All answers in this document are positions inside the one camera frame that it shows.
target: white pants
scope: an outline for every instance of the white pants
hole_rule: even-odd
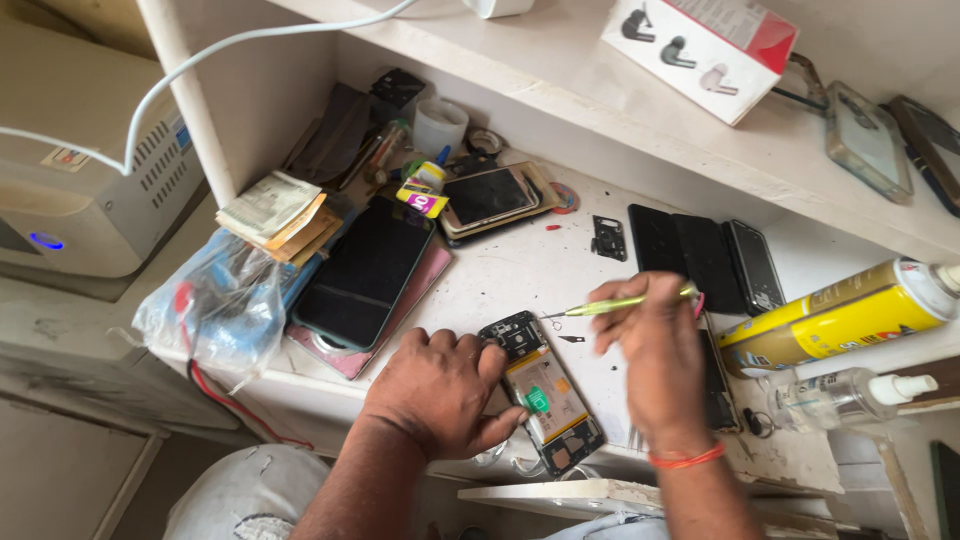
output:
[[[207,469],[177,501],[163,540],[284,540],[329,475],[330,468],[315,455],[286,445],[234,452]],[[662,518],[617,512],[545,540],[669,536]]]

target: white cable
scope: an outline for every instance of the white cable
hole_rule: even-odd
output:
[[[254,39],[256,37],[272,37],[272,36],[290,36],[292,34],[307,34],[311,32],[330,32],[337,30],[346,30],[349,28],[357,28],[359,26],[367,26],[369,24],[375,24],[378,22],[385,21],[399,12],[406,10],[410,7],[411,4],[417,2],[417,0],[403,0],[393,8],[372,17],[367,17],[363,19],[351,20],[347,22],[314,22],[309,24],[298,24],[295,26],[281,26],[279,28],[263,28],[260,30],[250,30],[248,32],[243,32],[235,36],[230,36],[205,48],[203,51],[193,55],[187,59],[184,63],[177,66],[176,69],[167,74],[166,77],[160,79],[153,88],[147,92],[147,95],[143,96],[143,99],[140,100],[140,105],[136,106],[136,110],[133,112],[133,118],[130,122],[130,129],[127,131],[127,149],[124,155],[124,162],[113,160],[104,156],[100,152],[93,150],[91,148],[86,148],[72,142],[67,142],[55,137],[35,134],[33,132],[28,132],[26,130],[17,130],[15,128],[5,128],[0,126],[0,134],[3,135],[13,135],[13,136],[22,136],[37,140],[39,142],[45,142],[47,144],[52,144],[54,146],[62,146],[64,148],[69,148],[70,150],[75,150],[77,152],[82,152],[87,154],[95,160],[101,161],[110,167],[120,171],[120,174],[124,176],[130,176],[133,172],[133,152],[136,150],[136,132],[140,129],[140,122],[143,120],[143,115],[146,113],[147,108],[154,101],[154,99],[166,89],[177,77],[182,75],[187,69],[190,69],[194,65],[197,65],[200,61],[206,59],[213,53],[229,47],[234,43],[239,43],[241,41],[246,41],[248,39]]]

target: red and white box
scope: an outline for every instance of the red and white box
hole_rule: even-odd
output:
[[[799,33],[755,2],[618,0],[601,38],[734,125],[780,80]]]

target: red tape roll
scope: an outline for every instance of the red tape roll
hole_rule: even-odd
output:
[[[559,182],[551,182],[550,185],[553,186],[553,190],[557,192],[557,195],[560,195],[560,205],[553,208],[552,211],[554,213],[568,214],[580,206],[580,197],[577,197],[573,189]]]

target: hand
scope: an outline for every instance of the hand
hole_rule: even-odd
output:
[[[606,282],[591,302],[647,295],[628,309],[598,315],[594,350],[619,342],[627,358],[627,405],[634,425],[659,457],[683,459],[712,446],[704,410],[704,359],[689,302],[679,300],[684,279],[643,272],[627,282]]]
[[[371,385],[360,414],[413,437],[427,462],[467,459],[507,440],[530,416],[522,406],[483,415],[506,368],[507,354],[495,343],[469,333],[458,340],[449,330],[428,339],[424,329],[412,329]]]

